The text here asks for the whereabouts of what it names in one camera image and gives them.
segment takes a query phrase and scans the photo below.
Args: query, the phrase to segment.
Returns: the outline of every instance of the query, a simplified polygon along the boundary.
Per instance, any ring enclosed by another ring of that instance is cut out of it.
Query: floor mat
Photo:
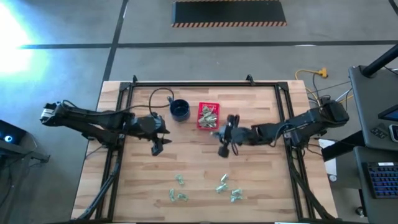
[[[172,27],[286,26],[282,4],[276,0],[182,0],[173,3]]]

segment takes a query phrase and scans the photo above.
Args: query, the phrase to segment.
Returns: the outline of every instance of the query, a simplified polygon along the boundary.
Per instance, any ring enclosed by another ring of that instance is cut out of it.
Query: blue mug
[[[171,97],[168,97],[168,100],[170,102],[170,113],[175,121],[186,121],[190,117],[191,112],[188,102],[185,100],[173,100]]]

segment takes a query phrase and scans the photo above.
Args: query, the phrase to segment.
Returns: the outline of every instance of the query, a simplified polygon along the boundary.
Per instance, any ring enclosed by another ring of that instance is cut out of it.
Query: red container
[[[216,120],[216,127],[215,128],[203,128],[200,126],[199,119],[200,119],[200,114],[204,106],[207,106],[208,108],[213,108],[213,112],[217,114],[217,120]],[[220,120],[220,104],[219,103],[204,103],[204,102],[199,102],[199,107],[198,107],[198,118],[197,118],[197,128],[201,130],[218,130],[218,124]]]

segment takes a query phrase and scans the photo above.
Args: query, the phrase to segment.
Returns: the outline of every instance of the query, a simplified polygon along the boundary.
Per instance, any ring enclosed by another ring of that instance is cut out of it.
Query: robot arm
[[[64,102],[46,104],[40,118],[46,126],[66,126],[81,132],[86,138],[95,138],[108,147],[116,146],[119,138],[124,135],[152,141],[152,155],[157,156],[163,151],[163,144],[171,140],[159,139],[157,134],[169,134],[165,122],[156,113],[136,117],[127,111],[90,111]]]
[[[291,146],[305,147],[310,137],[315,134],[325,134],[328,128],[343,126],[349,120],[343,106],[333,100],[323,100],[322,106],[312,108],[307,112],[287,119],[280,123],[256,124],[249,128],[239,128],[239,115],[228,115],[228,121],[218,132],[213,133],[219,137],[223,146],[219,150],[221,157],[227,157],[228,144],[241,146],[270,145],[282,134],[290,138]]]

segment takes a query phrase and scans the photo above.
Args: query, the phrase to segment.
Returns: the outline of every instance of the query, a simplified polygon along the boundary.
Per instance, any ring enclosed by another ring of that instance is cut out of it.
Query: butcher block tabletop
[[[303,81],[287,81],[294,114],[309,109]],[[98,110],[114,110],[120,82],[104,82]],[[151,156],[151,142],[128,136],[124,147],[114,222],[294,222],[297,221],[292,186],[284,148],[280,138],[276,147],[242,146],[239,156],[230,152],[224,159],[217,155],[220,143],[209,131],[197,129],[199,102],[220,104],[220,125],[227,115],[239,114],[239,126],[280,122],[273,87],[170,87],[175,99],[189,102],[189,120],[178,123],[169,108],[152,109],[165,120],[171,134],[165,138],[172,143],[164,151]],[[135,87],[132,105],[147,105],[155,87]],[[160,90],[152,98],[152,105],[165,105],[170,93]],[[287,107],[282,94],[285,117]],[[148,108],[134,108],[137,116],[149,114]],[[88,145],[87,154],[100,146],[96,141]],[[310,148],[320,152],[316,146]],[[104,171],[106,149],[86,158],[73,207],[72,218],[80,216],[98,194]],[[337,216],[323,159],[305,153],[305,166],[312,192],[333,216]],[[181,174],[181,186],[175,176]],[[229,190],[218,194],[220,179],[228,174]],[[188,201],[170,201],[169,191],[185,194]],[[231,190],[242,189],[243,199],[230,200]],[[308,216],[303,193],[300,193],[305,217]],[[103,216],[108,211],[109,194],[105,198]]]

